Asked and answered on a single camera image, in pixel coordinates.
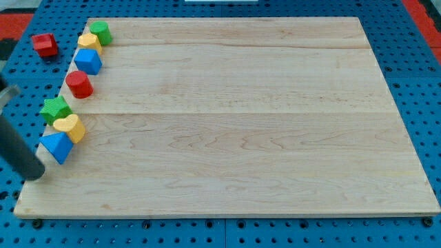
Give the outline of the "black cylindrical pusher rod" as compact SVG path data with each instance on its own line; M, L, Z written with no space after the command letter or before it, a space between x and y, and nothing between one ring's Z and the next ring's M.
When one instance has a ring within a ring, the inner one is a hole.
M3 114L6 105L20 93L18 85L11 85L1 77L1 157L22 178L36 180L44 175L44 164Z

